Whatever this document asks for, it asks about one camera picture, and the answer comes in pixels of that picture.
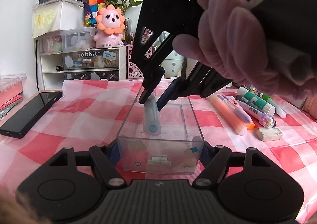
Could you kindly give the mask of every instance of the gloved hand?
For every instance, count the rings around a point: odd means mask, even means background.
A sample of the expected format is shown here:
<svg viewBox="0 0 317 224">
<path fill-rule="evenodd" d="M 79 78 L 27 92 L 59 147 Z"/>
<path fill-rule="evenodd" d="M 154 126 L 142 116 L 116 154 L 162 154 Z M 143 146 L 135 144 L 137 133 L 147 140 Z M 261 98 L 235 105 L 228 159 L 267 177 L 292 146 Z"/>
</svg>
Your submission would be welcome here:
<svg viewBox="0 0 317 224">
<path fill-rule="evenodd" d="M 247 0 L 198 0 L 205 10 L 198 27 L 199 40 L 181 34 L 173 41 L 175 51 L 213 67 L 223 77 L 254 85 L 267 94 L 294 98 L 317 95 L 317 82 L 298 86 L 272 69 L 266 39 Z"/>
</svg>

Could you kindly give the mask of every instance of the lion figurine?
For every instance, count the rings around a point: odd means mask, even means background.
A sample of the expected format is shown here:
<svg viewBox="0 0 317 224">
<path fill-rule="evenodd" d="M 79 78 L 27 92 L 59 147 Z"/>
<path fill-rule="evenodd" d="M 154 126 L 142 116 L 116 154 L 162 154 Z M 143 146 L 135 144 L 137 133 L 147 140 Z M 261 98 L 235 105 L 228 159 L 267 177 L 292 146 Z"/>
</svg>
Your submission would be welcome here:
<svg viewBox="0 0 317 224">
<path fill-rule="evenodd" d="M 101 8 L 99 15 L 96 16 L 98 33 L 94 36 L 96 47 L 99 49 L 123 47 L 122 30 L 125 18 L 121 15 L 121 9 L 115 9 L 113 5 L 108 5 L 107 8 Z"/>
</svg>

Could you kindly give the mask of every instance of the smartphone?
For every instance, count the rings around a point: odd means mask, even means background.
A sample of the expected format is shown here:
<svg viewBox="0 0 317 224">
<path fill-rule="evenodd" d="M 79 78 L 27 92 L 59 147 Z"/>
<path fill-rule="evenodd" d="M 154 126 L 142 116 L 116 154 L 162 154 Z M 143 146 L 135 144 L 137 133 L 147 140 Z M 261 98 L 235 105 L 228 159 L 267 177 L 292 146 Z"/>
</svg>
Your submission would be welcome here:
<svg viewBox="0 0 317 224">
<path fill-rule="evenodd" d="M 61 92 L 39 93 L 0 127 L 0 134 L 19 139 L 23 138 L 32 126 L 61 97 Z"/>
</svg>

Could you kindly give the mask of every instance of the pen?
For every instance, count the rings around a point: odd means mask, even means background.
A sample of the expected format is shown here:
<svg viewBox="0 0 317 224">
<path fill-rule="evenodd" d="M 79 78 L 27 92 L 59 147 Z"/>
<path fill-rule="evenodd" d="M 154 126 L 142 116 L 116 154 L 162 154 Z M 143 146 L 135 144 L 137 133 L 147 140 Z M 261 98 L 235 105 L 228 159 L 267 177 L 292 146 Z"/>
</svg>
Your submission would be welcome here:
<svg viewBox="0 0 317 224">
<path fill-rule="evenodd" d="M 250 116 L 248 114 L 246 114 L 243 110 L 237 108 L 233 103 L 231 103 L 229 101 L 229 99 L 223 95 L 217 95 L 217 97 L 219 99 L 222 100 L 222 102 L 227 106 L 229 107 L 233 113 L 238 117 L 240 118 L 244 123 L 246 124 L 251 124 L 252 123 L 252 120 L 250 118 Z"/>
<path fill-rule="evenodd" d="M 259 123 L 267 128 L 271 128 L 274 126 L 275 124 L 275 120 L 274 118 L 265 113 L 265 112 L 259 112 L 258 110 L 256 110 L 253 107 L 250 107 L 249 105 L 245 104 L 242 101 L 238 101 L 238 103 L 240 104 L 240 106 L 246 111 L 248 112 L 251 116 L 255 117 L 257 120 L 259 120 Z"/>
</svg>

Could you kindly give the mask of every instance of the pink gingham cloth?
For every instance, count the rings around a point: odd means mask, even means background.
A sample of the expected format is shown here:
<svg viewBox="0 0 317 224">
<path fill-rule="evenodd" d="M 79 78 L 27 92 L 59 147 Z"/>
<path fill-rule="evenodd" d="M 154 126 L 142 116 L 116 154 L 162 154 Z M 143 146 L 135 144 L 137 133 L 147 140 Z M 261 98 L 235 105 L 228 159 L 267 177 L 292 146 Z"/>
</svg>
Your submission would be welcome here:
<svg viewBox="0 0 317 224">
<path fill-rule="evenodd" d="M 48 110 L 23 139 L 0 138 L 0 187 L 12 194 L 18 185 L 41 164 L 65 146 L 85 151 L 96 144 L 109 144 L 117 135 L 139 89 L 140 81 L 66 80 L 63 97 Z M 219 91 L 234 95 L 235 89 Z M 317 209 L 317 123 L 296 107 L 275 96 L 274 101 L 287 113 L 275 115 L 283 132 L 278 141 L 262 142 L 254 131 L 236 135 L 222 115 L 206 99 L 191 96 L 191 103 L 204 138 L 211 145 L 224 145 L 244 152 L 256 147 L 289 173 L 305 192 L 305 201 L 297 217 L 304 223 Z M 91 174 L 89 167 L 80 171 Z M 201 164 L 191 176 L 126 172 L 119 162 L 116 169 L 131 179 L 183 179 L 192 182 L 203 170 Z"/>
</svg>

